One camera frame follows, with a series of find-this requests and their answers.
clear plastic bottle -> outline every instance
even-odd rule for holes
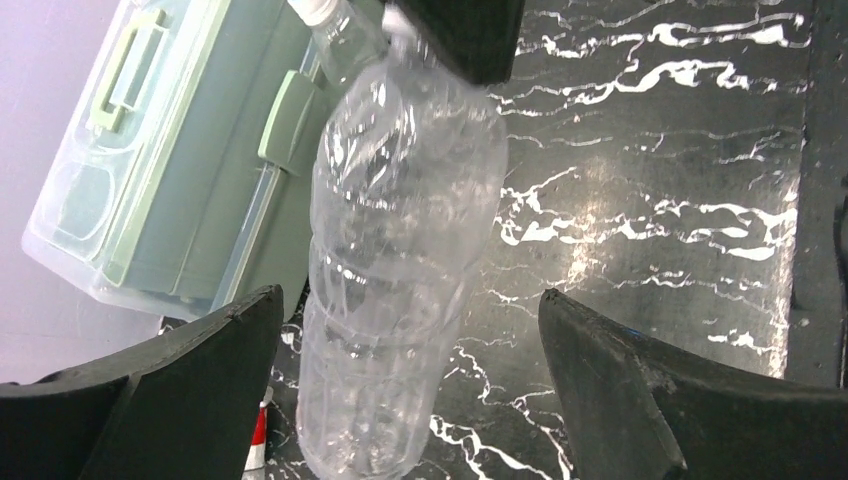
[[[388,56],[331,116],[312,185],[297,431],[324,480],[393,479],[420,460],[491,234],[506,128],[394,9]]]
[[[289,0],[312,29],[327,80],[346,90],[360,72],[379,61],[388,42],[382,31],[348,0]]]

white bottle cap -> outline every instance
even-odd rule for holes
[[[409,22],[409,19],[406,18],[406,15],[403,14],[397,5],[393,4],[386,5],[386,9],[383,12],[383,31],[407,37],[418,36],[418,32]]]
[[[307,27],[326,21],[342,0],[289,0],[289,5]]]

plastic storage box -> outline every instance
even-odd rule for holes
[[[285,0],[123,0],[24,250],[103,303],[193,320],[281,284],[290,315],[337,98],[310,38]]]

